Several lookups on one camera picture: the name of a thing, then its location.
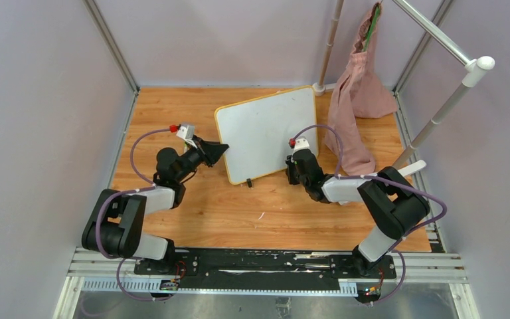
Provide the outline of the yellow framed whiteboard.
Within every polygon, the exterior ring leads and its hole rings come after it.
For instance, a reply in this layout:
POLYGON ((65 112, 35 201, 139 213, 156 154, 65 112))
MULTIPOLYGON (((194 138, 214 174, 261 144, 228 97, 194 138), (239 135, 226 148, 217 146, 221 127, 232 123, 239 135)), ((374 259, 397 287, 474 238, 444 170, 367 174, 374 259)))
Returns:
POLYGON ((245 183, 286 169, 289 140, 317 123, 314 90, 302 86, 222 106, 214 120, 220 142, 229 145, 228 181, 245 183))

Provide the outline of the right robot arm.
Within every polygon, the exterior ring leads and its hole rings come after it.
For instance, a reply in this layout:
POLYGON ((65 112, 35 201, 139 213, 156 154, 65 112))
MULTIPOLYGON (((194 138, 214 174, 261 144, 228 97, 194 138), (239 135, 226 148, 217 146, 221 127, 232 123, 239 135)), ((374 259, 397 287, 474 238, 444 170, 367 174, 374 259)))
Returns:
POLYGON ((430 212, 427 200, 407 180, 426 167, 423 160, 401 169, 387 166, 370 178, 326 174, 309 149, 288 155, 286 165, 289 184, 302 185, 316 202, 365 204, 375 226, 353 249, 349 263, 361 277, 378 271, 389 249, 430 212))

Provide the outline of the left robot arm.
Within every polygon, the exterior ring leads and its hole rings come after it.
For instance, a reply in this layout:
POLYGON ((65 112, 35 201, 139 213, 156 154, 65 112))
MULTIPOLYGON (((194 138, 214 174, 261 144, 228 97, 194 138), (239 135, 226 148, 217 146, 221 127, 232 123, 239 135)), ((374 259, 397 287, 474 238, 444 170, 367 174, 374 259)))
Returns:
POLYGON ((180 206, 187 177, 200 165, 212 167, 228 149, 228 144, 193 136, 183 154, 173 148, 159 150, 156 172, 149 187, 101 192, 82 232, 82 247, 99 252, 107 259, 151 262, 158 273, 172 273, 180 264, 175 244, 171 239, 146 233, 143 230, 145 216, 180 206))

